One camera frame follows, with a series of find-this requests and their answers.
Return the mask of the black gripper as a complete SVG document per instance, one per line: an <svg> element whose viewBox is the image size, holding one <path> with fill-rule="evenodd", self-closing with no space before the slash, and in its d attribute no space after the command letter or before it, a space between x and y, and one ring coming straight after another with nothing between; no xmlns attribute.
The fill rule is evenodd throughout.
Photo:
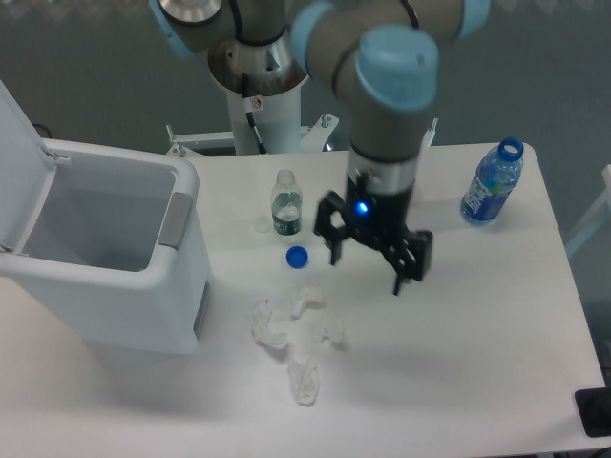
<svg viewBox="0 0 611 458"><path fill-rule="evenodd" d="M396 274L392 294L398 296L403 281L422 281L429 271L433 233L407 226L411 187L382 195L368 189L371 183L368 175L348 177L343 197L327 192L318 203L313 233L324 239L331 265L341 258L346 239L381 253Z"/></svg>

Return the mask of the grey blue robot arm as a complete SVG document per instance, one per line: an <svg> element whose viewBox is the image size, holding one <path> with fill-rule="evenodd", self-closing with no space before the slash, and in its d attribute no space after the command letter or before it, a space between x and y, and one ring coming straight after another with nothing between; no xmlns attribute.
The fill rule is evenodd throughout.
<svg viewBox="0 0 611 458"><path fill-rule="evenodd" d="M175 53L206 52L225 91L235 150L296 153L301 87L327 87L351 115L347 186L319 202L314 233L332 260L345 239L381 253L396 283L419 281L432 233L406 224L417 160L437 89L439 48L480 29L487 1L154 1Z"/></svg>

